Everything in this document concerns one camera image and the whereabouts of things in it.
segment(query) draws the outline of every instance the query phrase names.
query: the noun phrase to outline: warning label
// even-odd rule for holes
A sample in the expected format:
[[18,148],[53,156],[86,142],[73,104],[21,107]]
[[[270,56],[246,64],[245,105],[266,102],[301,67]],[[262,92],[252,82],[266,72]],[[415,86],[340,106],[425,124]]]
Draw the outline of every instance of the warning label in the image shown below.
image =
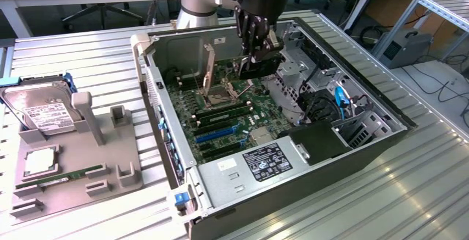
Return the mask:
[[23,110],[41,131],[62,129],[74,125],[65,103],[27,107]]
[[265,181],[293,169],[277,143],[248,152],[244,157],[257,181]]

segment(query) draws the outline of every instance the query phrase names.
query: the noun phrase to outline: hard drive label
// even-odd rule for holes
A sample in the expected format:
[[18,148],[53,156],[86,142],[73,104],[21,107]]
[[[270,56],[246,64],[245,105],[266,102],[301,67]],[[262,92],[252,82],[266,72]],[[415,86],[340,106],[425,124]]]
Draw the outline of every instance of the hard drive label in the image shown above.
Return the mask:
[[245,153],[244,157],[257,181],[265,181],[293,169],[277,143]]
[[65,103],[27,107],[25,113],[41,131],[62,129],[74,125]]

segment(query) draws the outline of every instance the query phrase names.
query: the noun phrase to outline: green circuit board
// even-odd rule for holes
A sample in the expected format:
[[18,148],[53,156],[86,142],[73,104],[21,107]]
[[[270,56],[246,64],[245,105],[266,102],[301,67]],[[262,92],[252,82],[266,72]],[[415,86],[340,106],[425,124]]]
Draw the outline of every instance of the green circuit board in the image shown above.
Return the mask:
[[[200,164],[253,148],[262,142],[269,142],[292,127],[269,95],[262,79],[240,80],[237,78],[233,67],[240,62],[241,58],[217,61],[214,85],[209,91],[209,97],[202,94],[202,76],[186,77],[184,83],[173,83],[168,88],[189,145]],[[189,87],[192,89],[188,89],[189,83],[193,83],[193,87]],[[197,138],[221,131],[230,131],[233,127],[232,134],[197,142]]]

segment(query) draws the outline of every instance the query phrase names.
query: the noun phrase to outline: aluminum extrusion table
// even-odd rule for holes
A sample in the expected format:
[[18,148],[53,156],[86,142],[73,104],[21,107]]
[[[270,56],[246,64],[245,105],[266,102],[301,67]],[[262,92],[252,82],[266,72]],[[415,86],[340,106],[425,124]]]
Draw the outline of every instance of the aluminum extrusion table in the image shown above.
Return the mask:
[[[463,239],[469,236],[469,147],[439,112],[387,71],[323,15],[300,16],[359,71],[420,125],[408,139],[364,169],[277,211],[224,239]],[[233,19],[221,21],[233,23]],[[82,91],[94,95],[94,112],[125,104],[133,110],[146,186],[125,196],[10,226],[2,239],[186,239],[166,207],[166,180],[133,67],[130,36],[170,25],[87,32],[17,41],[13,76],[67,69]],[[17,120],[3,117],[0,129],[0,221],[9,217]]]
[[443,60],[449,56],[449,54],[455,51],[457,46],[469,36],[469,0],[413,0],[407,10],[404,11],[404,14],[399,19],[392,31],[373,49],[373,55],[377,59],[380,59],[383,56],[397,32],[405,25],[405,22],[408,21],[409,16],[415,13],[416,7],[419,5],[424,6],[428,10],[431,10],[432,13],[441,16],[447,21],[452,22],[457,27],[460,27],[460,29],[466,31],[459,40],[447,50],[441,58]]

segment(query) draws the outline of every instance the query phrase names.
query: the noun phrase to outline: blue pcie slot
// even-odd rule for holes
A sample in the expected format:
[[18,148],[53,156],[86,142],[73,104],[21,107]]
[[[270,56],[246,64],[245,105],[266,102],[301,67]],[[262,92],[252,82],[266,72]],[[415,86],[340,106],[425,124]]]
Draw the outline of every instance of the blue pcie slot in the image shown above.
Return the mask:
[[208,135],[205,135],[202,137],[196,138],[197,144],[200,144],[200,143],[202,143],[205,141],[213,140],[216,138],[220,138],[220,137],[224,137],[224,136],[228,136],[228,135],[232,135],[232,134],[237,133],[238,126],[240,126],[240,124],[237,126],[232,126],[229,129],[217,131],[216,133],[212,133],[212,134],[208,134]]

